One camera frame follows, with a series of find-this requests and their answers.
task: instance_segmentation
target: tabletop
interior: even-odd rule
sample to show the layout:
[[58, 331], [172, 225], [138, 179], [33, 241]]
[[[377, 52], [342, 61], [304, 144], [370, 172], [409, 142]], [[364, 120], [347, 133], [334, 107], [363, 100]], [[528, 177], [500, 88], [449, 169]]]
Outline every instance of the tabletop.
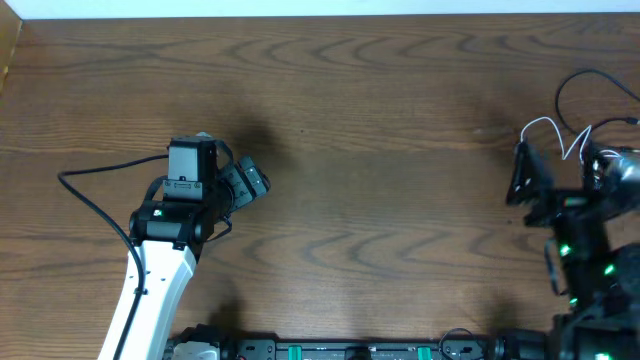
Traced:
[[[126, 247], [56, 180], [208, 132], [272, 182], [203, 250], [173, 333], [197, 323], [281, 338], [547, 330], [548, 229], [505, 205], [520, 130], [555, 116], [576, 69], [640, 91], [640, 15], [29, 21], [0, 97], [0, 357], [95, 358]], [[583, 129], [640, 112], [584, 76], [561, 98]], [[611, 124], [594, 137], [640, 145]], [[572, 136], [562, 130], [565, 142]], [[559, 183], [553, 127], [528, 137]], [[71, 181], [123, 227], [164, 160]], [[611, 240], [637, 241], [637, 214]]]

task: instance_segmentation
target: green tape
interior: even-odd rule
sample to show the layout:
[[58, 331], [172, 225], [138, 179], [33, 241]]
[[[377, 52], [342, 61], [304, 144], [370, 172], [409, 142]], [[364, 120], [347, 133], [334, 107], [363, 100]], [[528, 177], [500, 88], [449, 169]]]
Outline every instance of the green tape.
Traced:
[[289, 360], [302, 360], [302, 346], [289, 346]]
[[431, 360], [431, 348], [419, 347], [418, 360]]

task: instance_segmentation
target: green led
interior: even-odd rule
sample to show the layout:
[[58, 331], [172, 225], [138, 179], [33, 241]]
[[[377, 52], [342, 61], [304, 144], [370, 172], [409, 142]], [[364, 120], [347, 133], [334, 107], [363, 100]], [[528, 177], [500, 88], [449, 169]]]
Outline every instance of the green led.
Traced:
[[595, 360], [613, 360], [613, 358], [607, 353], [598, 353], [596, 354]]
[[605, 274], [605, 275], [611, 275], [611, 274], [613, 274], [615, 271], [616, 271], [616, 267], [615, 267], [615, 266], [613, 266], [613, 264], [609, 264], [609, 266], [607, 266], [607, 267], [604, 269], [604, 274]]
[[571, 252], [569, 245], [562, 245], [560, 247], [560, 256], [567, 256]]

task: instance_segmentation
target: white backdrop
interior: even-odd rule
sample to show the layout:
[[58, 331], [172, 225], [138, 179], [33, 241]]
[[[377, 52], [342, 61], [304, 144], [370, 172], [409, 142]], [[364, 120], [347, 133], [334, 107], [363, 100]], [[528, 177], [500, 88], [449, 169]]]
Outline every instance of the white backdrop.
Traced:
[[640, 0], [5, 0], [24, 20], [640, 12]]

